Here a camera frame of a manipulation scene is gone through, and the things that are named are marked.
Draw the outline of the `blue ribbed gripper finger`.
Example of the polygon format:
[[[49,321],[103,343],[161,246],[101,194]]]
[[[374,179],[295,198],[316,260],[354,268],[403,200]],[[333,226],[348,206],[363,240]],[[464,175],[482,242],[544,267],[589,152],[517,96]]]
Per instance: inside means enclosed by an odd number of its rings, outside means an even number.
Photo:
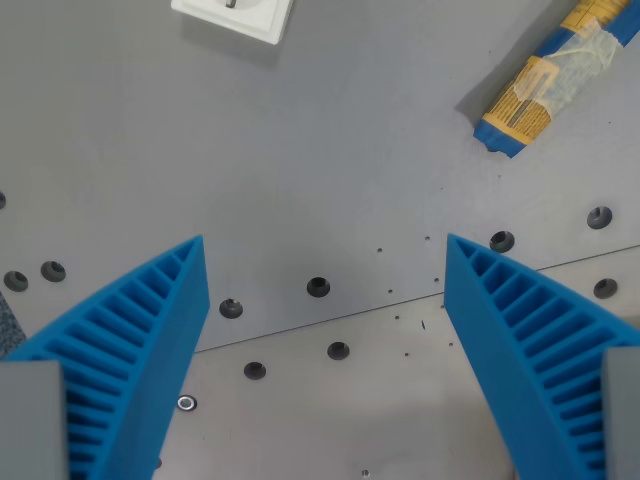
[[[149,479],[209,312],[196,236],[99,290],[9,354],[56,361],[73,479]]]
[[[605,478],[603,356],[638,346],[638,329],[454,234],[444,307],[519,477]]]

